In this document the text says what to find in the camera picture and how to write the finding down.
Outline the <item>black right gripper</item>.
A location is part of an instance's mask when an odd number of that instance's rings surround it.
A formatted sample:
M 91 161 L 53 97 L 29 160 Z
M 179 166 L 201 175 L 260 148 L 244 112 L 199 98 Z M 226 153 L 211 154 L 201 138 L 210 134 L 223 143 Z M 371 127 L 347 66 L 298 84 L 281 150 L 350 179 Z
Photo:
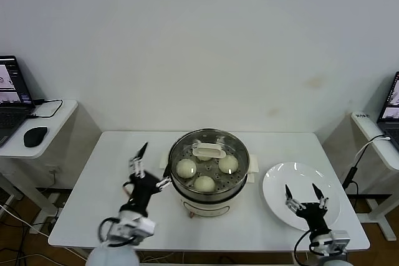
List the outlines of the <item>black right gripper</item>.
M 292 212 L 295 212 L 295 215 L 297 217 L 302 218 L 306 221 L 310 229 L 310 238 L 314 239 L 320 235 L 328 234 L 331 230 L 328 228 L 324 220 L 324 216 L 327 213 L 327 203 L 329 199 L 324 196 L 323 192 L 314 183 L 312 184 L 312 187 L 316 197 L 319 200 L 319 203 L 300 203 L 293 198 L 288 185 L 285 185 L 285 204 Z

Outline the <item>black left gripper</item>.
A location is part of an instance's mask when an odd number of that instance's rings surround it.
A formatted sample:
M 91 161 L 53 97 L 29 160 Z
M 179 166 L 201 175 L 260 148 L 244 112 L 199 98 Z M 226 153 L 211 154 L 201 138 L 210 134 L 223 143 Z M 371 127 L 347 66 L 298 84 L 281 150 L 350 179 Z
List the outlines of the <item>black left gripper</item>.
M 136 155 L 129 159 L 129 181 L 123 186 L 128 184 L 133 185 L 133 191 L 129 196 L 127 203 L 120 207 L 122 211 L 136 212 L 143 217 L 148 216 L 147 206 L 150 202 L 152 195 L 159 193 L 168 185 L 171 184 L 171 166 L 167 164 L 163 172 L 163 177 L 160 180 L 154 175 L 144 170 L 142 159 L 147 149 L 148 142 L 146 142 L 136 153 Z

